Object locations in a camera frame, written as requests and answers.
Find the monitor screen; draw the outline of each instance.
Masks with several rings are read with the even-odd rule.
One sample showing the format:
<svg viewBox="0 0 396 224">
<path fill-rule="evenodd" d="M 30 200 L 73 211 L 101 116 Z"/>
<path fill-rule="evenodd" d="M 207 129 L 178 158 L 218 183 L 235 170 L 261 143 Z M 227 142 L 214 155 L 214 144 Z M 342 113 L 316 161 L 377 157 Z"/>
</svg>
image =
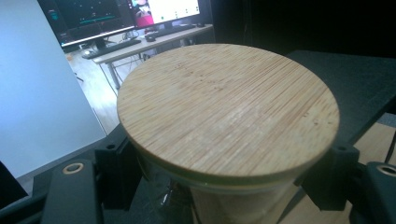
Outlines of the monitor screen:
<svg viewBox="0 0 396 224">
<path fill-rule="evenodd" d="M 135 27 L 132 0 L 38 0 L 61 47 Z"/>
<path fill-rule="evenodd" d="M 199 15 L 198 0 L 133 0 L 139 28 Z"/>
</svg>

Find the white desk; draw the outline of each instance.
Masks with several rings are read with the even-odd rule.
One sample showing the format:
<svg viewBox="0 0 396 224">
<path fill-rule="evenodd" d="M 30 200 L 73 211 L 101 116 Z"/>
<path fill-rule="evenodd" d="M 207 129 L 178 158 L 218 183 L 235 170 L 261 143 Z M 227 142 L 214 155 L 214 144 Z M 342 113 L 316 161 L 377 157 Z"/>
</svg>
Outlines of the white desk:
<svg viewBox="0 0 396 224">
<path fill-rule="evenodd" d="M 175 34 L 157 37 L 156 41 L 154 41 L 154 42 L 147 42 L 144 39 L 139 44 L 133 45 L 133 46 L 125 48 L 125 49 L 119 49 L 117 51 L 102 55 L 102 56 L 94 58 L 92 60 L 96 64 L 102 64 L 102 63 L 107 64 L 107 67 L 108 67 L 108 70 L 110 71 L 111 77 L 113 78 L 114 83 L 116 84 L 116 89 L 118 90 L 120 88 L 120 83 L 119 83 L 119 80 L 117 79 L 115 67 L 113 65 L 113 63 L 115 61 L 136 55 L 138 53 L 144 52 L 149 49 L 158 48 L 161 45 L 173 42 L 175 40 L 181 40 L 181 39 L 184 39 L 184 38 L 187 38 L 190 36 L 195 36 L 195 35 L 203 34 L 203 33 L 210 32 L 210 31 L 213 32 L 213 25 L 207 24 L 205 27 L 202 27 L 202 28 L 196 27 L 196 28 L 193 28 L 190 30 L 177 32 Z"/>
</svg>

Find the wood grain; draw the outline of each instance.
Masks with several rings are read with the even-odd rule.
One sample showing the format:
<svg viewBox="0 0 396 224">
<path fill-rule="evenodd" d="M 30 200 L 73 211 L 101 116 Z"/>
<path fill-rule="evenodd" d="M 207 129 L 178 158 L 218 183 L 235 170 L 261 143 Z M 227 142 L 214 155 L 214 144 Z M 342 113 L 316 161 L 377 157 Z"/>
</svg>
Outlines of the wood grain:
<svg viewBox="0 0 396 224">
<path fill-rule="evenodd" d="M 339 112 L 315 74 L 272 52 L 199 45 L 162 53 L 124 81 L 118 113 L 149 160 L 206 185 L 294 178 L 332 143 Z"/>
<path fill-rule="evenodd" d="M 369 161 L 384 161 L 395 131 L 393 127 L 375 123 L 354 146 L 361 152 L 359 162 L 366 164 Z M 393 156 L 389 163 L 395 165 L 396 157 Z M 351 208 L 352 204 L 346 202 L 344 211 L 320 211 L 305 196 L 281 224 L 347 224 L 350 223 L 348 217 Z"/>
</svg>

